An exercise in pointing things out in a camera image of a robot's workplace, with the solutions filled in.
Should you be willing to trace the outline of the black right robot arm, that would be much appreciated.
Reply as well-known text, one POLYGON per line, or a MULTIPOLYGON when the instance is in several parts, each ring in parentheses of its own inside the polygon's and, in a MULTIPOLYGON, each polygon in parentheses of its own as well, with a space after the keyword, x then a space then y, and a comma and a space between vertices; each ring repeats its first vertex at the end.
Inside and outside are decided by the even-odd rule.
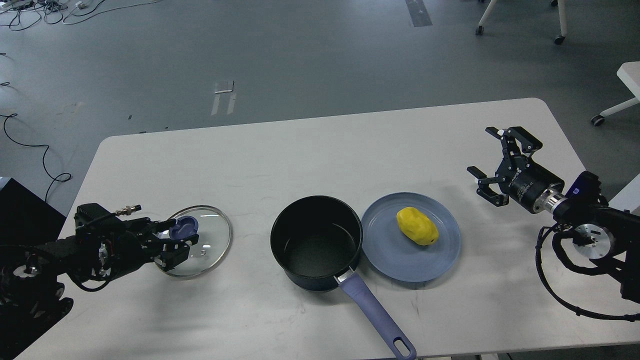
POLYGON ((640 315, 610 315, 569 303, 552 289, 543 269, 542 250, 547 237, 562 265, 576 274, 607 275, 620 284, 622 299, 639 302, 639 217, 610 207, 599 177, 583 171, 563 193, 564 181, 533 159, 543 144, 521 126, 487 127, 501 144, 502 161, 493 176, 478 167, 467 171, 477 180, 477 194, 495 207, 514 200, 530 214, 548 212, 554 224, 541 227, 535 242, 535 269, 543 287, 577 316, 602 321, 637 322, 640 315))

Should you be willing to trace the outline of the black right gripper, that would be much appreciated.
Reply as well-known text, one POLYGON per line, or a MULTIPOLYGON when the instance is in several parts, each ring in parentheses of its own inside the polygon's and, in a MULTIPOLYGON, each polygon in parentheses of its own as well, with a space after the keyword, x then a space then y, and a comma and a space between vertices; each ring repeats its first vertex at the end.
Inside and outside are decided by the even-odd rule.
POLYGON ((493 177, 476 166, 467 167, 477 180, 477 194, 495 207, 505 207, 510 197, 531 214, 541 212, 543 193, 549 189, 561 192, 565 186, 564 180, 531 159, 542 149, 542 142, 521 126, 507 129, 489 126, 486 132, 500 141, 502 162, 493 177), (490 187, 495 183, 502 193, 490 187))

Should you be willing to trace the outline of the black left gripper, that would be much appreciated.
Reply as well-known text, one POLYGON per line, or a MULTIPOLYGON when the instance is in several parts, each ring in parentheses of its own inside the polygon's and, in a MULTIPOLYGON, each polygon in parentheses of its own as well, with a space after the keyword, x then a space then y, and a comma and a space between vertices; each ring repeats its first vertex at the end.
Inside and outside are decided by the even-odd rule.
POLYGON ((125 276, 152 262, 164 272, 173 271, 199 243, 198 239, 187 239, 194 235, 194 220, 190 218, 107 219, 102 231, 108 252, 102 271, 106 276, 125 276), (158 234, 166 231, 169 240, 187 240, 162 243, 158 234))

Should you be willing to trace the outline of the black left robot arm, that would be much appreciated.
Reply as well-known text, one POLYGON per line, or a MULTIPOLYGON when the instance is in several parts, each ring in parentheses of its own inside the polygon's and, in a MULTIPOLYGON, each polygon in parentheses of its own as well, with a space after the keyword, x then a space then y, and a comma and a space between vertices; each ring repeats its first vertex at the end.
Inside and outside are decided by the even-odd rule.
POLYGON ((85 292, 157 264, 171 271, 189 258, 199 241, 199 223, 190 215, 153 221, 121 219, 141 205, 110 212, 98 203, 77 207, 75 234, 44 244, 1 246, 1 358, 13 360, 66 317, 74 300, 64 297, 67 275, 85 292))

